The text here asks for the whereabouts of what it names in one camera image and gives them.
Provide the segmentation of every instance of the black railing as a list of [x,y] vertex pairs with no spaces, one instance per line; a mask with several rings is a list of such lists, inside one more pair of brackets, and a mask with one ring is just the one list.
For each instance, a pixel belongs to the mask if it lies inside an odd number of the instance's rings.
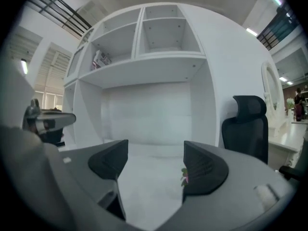
[[28,0],[29,6],[76,37],[91,28],[91,25],[63,0]]
[[257,36],[257,39],[270,50],[288,36],[298,25],[299,22],[293,10],[285,3],[277,9],[277,14]]

